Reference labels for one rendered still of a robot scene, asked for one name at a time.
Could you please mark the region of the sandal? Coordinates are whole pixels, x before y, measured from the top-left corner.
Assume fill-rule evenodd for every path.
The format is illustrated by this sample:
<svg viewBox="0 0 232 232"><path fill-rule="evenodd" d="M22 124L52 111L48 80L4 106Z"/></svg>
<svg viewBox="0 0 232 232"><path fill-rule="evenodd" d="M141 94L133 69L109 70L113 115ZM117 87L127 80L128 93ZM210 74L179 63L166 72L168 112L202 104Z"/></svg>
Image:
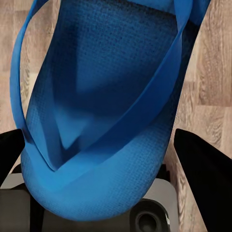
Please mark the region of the sandal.
<svg viewBox="0 0 232 232"><path fill-rule="evenodd" d="M24 183L60 218L100 221L135 206L170 141L190 56L211 0L61 0L26 118L14 43L10 100Z"/></svg>

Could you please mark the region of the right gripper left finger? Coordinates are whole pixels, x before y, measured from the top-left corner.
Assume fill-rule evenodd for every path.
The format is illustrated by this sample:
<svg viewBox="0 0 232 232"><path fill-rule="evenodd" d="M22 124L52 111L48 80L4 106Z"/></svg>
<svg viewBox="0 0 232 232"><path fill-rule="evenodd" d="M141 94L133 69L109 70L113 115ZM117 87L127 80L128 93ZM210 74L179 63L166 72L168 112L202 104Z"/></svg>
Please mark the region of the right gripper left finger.
<svg viewBox="0 0 232 232"><path fill-rule="evenodd" d="M0 134L0 187L25 148L21 129Z"/></svg>

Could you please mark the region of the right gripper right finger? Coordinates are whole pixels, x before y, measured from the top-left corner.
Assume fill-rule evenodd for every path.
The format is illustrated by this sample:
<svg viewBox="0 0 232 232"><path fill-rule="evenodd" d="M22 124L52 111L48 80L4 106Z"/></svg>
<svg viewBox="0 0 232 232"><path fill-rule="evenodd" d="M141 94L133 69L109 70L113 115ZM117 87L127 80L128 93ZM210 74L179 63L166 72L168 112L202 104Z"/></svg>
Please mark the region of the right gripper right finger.
<svg viewBox="0 0 232 232"><path fill-rule="evenodd" d="M174 147L208 232L232 232L232 159L187 130Z"/></svg>

